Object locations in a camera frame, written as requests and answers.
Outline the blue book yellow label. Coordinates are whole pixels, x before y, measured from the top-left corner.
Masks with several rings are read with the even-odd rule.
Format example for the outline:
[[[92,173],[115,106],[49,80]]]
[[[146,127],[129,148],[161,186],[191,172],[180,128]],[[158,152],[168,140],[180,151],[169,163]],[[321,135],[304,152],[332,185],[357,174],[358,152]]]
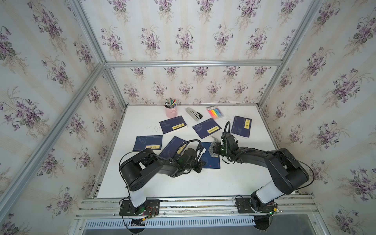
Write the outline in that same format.
[[[235,116],[231,128],[231,133],[241,137],[249,138],[251,125],[251,118]]]

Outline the grey patterned cloth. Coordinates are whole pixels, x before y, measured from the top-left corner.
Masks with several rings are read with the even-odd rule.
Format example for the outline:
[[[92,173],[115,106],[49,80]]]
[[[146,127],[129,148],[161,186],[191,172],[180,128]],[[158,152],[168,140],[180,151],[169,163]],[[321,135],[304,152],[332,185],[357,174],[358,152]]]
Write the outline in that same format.
[[[213,141],[209,147],[209,154],[211,157],[222,156],[222,145],[219,141]]]

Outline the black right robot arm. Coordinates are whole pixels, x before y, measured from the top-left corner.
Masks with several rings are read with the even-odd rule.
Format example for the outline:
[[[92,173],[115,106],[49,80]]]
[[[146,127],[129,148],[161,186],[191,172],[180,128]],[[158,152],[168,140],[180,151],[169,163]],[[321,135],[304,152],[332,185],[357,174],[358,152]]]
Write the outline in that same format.
[[[224,132],[221,142],[214,145],[213,152],[225,157],[229,164],[253,164],[268,169],[271,181],[251,195],[250,204],[256,211],[282,195],[291,194],[309,181],[308,172],[286,148],[267,151],[239,147],[235,137]]]

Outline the blue book under left arm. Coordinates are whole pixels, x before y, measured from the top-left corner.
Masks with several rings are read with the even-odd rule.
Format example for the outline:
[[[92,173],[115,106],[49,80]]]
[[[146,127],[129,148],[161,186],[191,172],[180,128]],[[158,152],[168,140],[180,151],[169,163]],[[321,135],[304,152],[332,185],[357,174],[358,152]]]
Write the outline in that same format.
[[[163,159],[174,158],[176,155],[181,155],[188,144],[182,145],[186,141],[174,136],[167,146],[160,152],[159,156]]]

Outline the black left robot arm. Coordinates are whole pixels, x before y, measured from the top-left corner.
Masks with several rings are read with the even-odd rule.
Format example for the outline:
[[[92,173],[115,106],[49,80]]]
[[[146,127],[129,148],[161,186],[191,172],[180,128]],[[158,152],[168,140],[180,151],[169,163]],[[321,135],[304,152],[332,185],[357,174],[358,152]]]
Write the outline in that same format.
[[[129,200],[134,208],[146,204],[143,187],[156,175],[164,174],[176,178],[191,171],[200,173],[206,164],[201,159],[206,149],[199,144],[197,148],[188,148],[182,155],[173,158],[162,158],[150,148],[119,163],[119,173],[126,184]]]

